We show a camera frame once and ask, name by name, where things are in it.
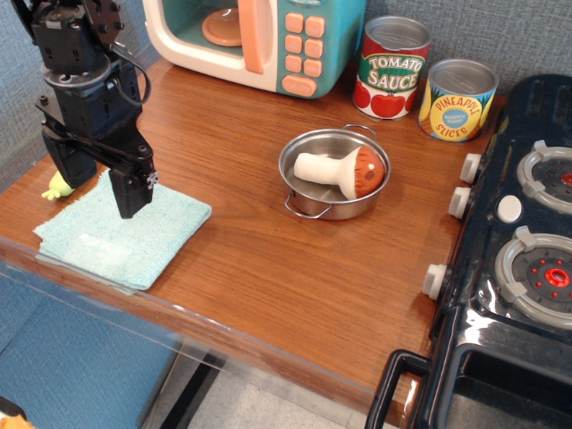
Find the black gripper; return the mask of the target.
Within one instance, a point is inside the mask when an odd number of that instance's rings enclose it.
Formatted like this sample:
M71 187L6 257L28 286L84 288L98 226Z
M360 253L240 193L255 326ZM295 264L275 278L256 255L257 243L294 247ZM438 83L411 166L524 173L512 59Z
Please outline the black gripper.
M42 67L53 90L36 102L44 114L42 137L63 180L77 189L107 166L122 219L150 204L156 184L153 149L137 120L148 95L139 91L136 66L120 57L103 59L90 71Z

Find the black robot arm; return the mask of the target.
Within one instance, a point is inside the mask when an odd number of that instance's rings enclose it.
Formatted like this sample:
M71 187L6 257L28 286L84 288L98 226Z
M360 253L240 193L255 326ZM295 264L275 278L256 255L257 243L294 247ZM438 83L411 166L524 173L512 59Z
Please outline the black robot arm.
M137 128L151 85L143 66L117 42L124 25L115 1L15 1L13 8L41 53L53 90L36 102L42 137L64 182L76 189L98 164L109 169L120 216L149 204L156 183L153 149Z

